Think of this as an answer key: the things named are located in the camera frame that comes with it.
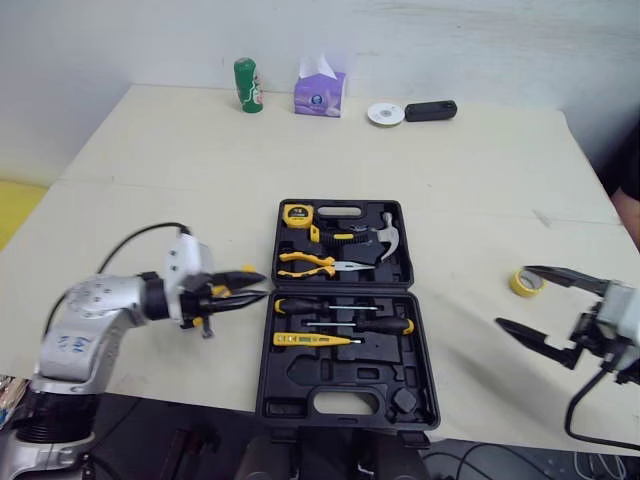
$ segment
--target black cable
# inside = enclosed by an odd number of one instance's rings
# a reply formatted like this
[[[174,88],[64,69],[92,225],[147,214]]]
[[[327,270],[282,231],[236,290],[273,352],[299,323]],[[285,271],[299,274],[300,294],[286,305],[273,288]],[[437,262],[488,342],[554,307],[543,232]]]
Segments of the black cable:
[[[500,448],[501,450],[506,450],[507,452],[511,452],[513,455],[518,457],[520,460],[522,460],[523,462],[528,464],[531,468],[535,469],[540,474],[542,474],[545,478],[548,478],[549,480],[553,480],[553,477],[547,475],[543,469],[538,467],[535,463],[533,463],[531,460],[529,460],[524,455],[516,452],[515,450],[512,450],[509,447],[505,447],[504,445],[497,445],[497,444],[494,444],[494,443],[478,443],[477,445],[474,445],[469,450],[467,450],[466,453],[462,456],[462,459],[460,460],[460,465],[458,465],[458,470],[456,471],[456,480],[460,480],[460,473],[462,472],[462,467],[464,467],[465,464],[467,463],[466,462],[467,457],[471,454],[471,452],[473,452],[474,450],[476,450],[477,448],[480,448],[480,447],[495,447],[495,448]]]
[[[131,240],[133,240],[135,237],[137,237],[138,235],[142,235],[143,233],[146,233],[150,230],[156,230],[158,228],[167,228],[167,227],[176,227],[180,229],[180,233],[191,235],[191,230],[189,230],[189,227],[178,222],[156,223],[154,225],[149,225],[148,227],[141,228],[140,230],[133,232],[127,238],[122,240],[113,250],[111,250],[111,253],[107,255],[107,258],[104,259],[104,262],[102,262],[102,265],[100,265],[100,268],[98,268],[97,273],[104,272],[105,268],[107,268],[107,265],[109,265],[109,262],[120,251],[120,249],[124,247],[127,243],[129,243]]]
[[[100,268],[98,268],[98,271],[96,273],[103,273],[104,270],[107,268],[107,265],[109,265],[109,262],[111,262],[113,257],[115,257],[115,255],[122,249],[122,247],[124,247],[127,243],[129,243],[131,240],[133,240],[138,235],[142,235],[143,233],[146,233],[146,232],[148,232],[150,230],[156,230],[158,228],[167,228],[167,227],[175,227],[175,228],[180,229],[180,233],[191,235],[191,230],[189,230],[189,227],[187,227],[186,225],[183,225],[182,223],[178,223],[178,222],[156,223],[156,224],[153,224],[153,225],[149,225],[148,227],[141,228],[140,230],[137,230],[137,231],[133,232],[127,238],[122,240],[113,250],[111,250],[111,252],[109,253],[109,255],[107,255],[107,258],[104,259],[104,261],[102,262],[102,264],[100,265]],[[53,308],[49,312],[49,316],[47,318],[47,323],[45,323],[45,326],[44,326],[44,331],[43,331],[43,334],[42,334],[42,338],[44,338],[47,335],[47,333],[49,333],[49,329],[51,328],[51,322],[53,321],[53,317],[56,314],[56,311],[58,311],[58,308],[60,308],[60,304],[63,302],[63,300],[65,299],[66,296],[67,296],[67,292],[63,293],[58,298],[58,300],[56,301],[55,305],[53,306]]]
[[[569,435],[570,437],[575,438],[576,440],[582,440],[583,442],[597,443],[598,445],[609,445],[611,447],[628,448],[631,450],[640,451],[640,445],[618,442],[616,440],[607,440],[605,438],[589,437],[587,435],[581,435],[579,433],[574,433],[571,431],[573,411],[576,409],[576,406],[578,405],[580,400],[582,400],[584,396],[589,393],[598,384],[598,382],[600,382],[600,380],[605,377],[607,373],[609,373],[609,371],[606,368],[601,369],[591,380],[589,380],[585,384],[584,387],[580,389],[580,391],[578,391],[578,393],[573,396],[573,398],[569,402],[567,413],[564,417],[564,431],[567,432],[567,435]]]
[[[96,457],[95,455],[91,455],[91,459],[93,460],[93,463],[95,463],[97,466],[99,466],[102,470],[104,470],[104,472],[109,475],[109,477],[111,478],[111,480],[123,480],[123,477],[121,477],[114,469],[111,465],[109,465],[107,462],[105,462],[103,459],[101,459],[100,457]]]
[[[102,444],[102,442],[104,442],[122,424],[122,422],[124,422],[129,417],[129,415],[131,415],[131,413],[136,409],[141,401],[141,398],[137,398],[133,402],[131,407],[129,407],[129,410],[127,410],[125,414],[120,417],[120,420],[114,423],[111,428],[107,430],[107,433],[105,433],[100,440],[93,444],[93,447],[91,447],[91,451],[96,450]]]
[[[53,321],[53,317],[58,311],[58,308],[60,308],[60,304],[66,298],[66,296],[67,296],[67,292],[64,292],[62,295],[60,295],[58,297],[58,300],[56,300],[56,303],[53,305],[53,308],[49,311],[49,316],[47,317],[47,323],[44,324],[44,331],[42,332],[43,339],[44,337],[47,336],[47,333],[49,333],[49,328],[51,328],[51,322]]]
[[[486,478],[487,480],[493,480],[493,478],[491,478],[489,475],[487,475],[486,473],[484,473],[482,470],[480,470],[478,467],[476,467],[475,465],[472,465],[471,463],[467,462],[466,460],[462,460],[461,457],[457,456],[457,455],[453,455],[452,453],[447,453],[447,452],[434,452],[434,453],[430,453],[428,455],[425,455],[424,457],[422,457],[423,460],[427,460],[428,458],[431,457],[435,457],[437,455],[440,455],[441,457],[451,457],[454,458],[456,460],[458,460],[458,462],[464,463],[464,465],[466,465],[467,467],[471,468],[472,470],[474,470],[476,473],[478,473],[479,475],[482,475],[484,478]]]

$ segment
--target person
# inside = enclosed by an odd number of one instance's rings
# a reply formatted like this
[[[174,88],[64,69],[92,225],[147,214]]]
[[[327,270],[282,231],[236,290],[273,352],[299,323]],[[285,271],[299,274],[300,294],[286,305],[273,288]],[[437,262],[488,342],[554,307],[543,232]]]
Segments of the person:
[[[619,187],[611,197],[620,220],[640,251],[640,149],[638,128],[632,132],[630,146],[624,149]]]

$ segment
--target tissue box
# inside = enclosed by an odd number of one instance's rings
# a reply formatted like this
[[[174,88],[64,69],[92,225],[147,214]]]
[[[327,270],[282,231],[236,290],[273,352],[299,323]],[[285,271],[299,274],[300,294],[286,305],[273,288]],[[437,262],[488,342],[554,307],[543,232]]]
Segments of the tissue box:
[[[304,115],[339,117],[346,75],[335,72],[335,77],[317,73],[299,77],[293,95],[294,111]]]

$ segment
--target table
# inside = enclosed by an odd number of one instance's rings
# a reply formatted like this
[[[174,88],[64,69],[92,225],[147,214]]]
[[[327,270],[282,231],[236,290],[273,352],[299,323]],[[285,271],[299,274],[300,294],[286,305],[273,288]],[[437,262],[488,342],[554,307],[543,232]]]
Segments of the table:
[[[517,297],[507,278],[521,265],[640,285],[640,256],[563,115],[462,103],[452,121],[381,129],[365,118],[372,102],[349,98],[331,119],[294,115],[291,95],[266,94],[265,110],[249,115],[232,91],[133,86],[2,252],[0,370],[31,374],[53,301],[140,226],[181,221],[211,246],[216,269],[269,273],[280,200],[395,199],[442,412],[434,435],[617,451],[562,429],[598,360],[566,370],[493,321],[522,322],[561,346],[594,301],[557,286]],[[109,271],[161,270],[173,236],[137,239]],[[170,322],[128,332],[109,391],[253,410],[265,309],[215,317],[212,341]],[[638,392],[605,380],[575,430],[638,443]]]

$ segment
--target black rectangular object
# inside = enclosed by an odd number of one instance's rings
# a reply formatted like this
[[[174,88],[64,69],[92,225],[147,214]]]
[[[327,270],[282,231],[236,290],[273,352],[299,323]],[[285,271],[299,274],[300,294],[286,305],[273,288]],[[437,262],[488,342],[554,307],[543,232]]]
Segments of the black rectangular object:
[[[363,231],[384,227],[382,214],[390,212],[399,231],[396,251],[375,270],[337,272],[283,279],[281,269],[305,271],[315,266],[302,260],[284,264],[283,251],[300,251],[336,260],[374,263],[388,245],[324,245],[313,243],[305,228],[290,228],[283,221],[285,205],[312,206],[313,223],[322,231]],[[356,207],[355,215],[327,216],[322,207]],[[298,427],[382,428],[397,432],[432,430],[440,423],[435,384],[431,373],[426,332],[417,298],[407,291],[413,283],[406,229],[396,201],[284,200],[280,204],[273,256],[272,278],[276,290],[269,297],[263,339],[256,414],[273,429]],[[378,310],[330,310],[283,315],[275,312],[276,301],[305,298],[331,305],[377,306]],[[310,327],[309,322],[350,322],[356,318],[405,315],[415,331],[404,336],[356,331],[352,327]],[[323,333],[357,338],[362,344],[333,347],[279,347],[275,332]],[[368,396],[372,413],[321,413],[314,404],[322,392],[355,393]]]
[[[456,113],[458,113],[458,106],[453,100],[411,103],[404,108],[404,118],[407,122],[448,120],[455,117]]]

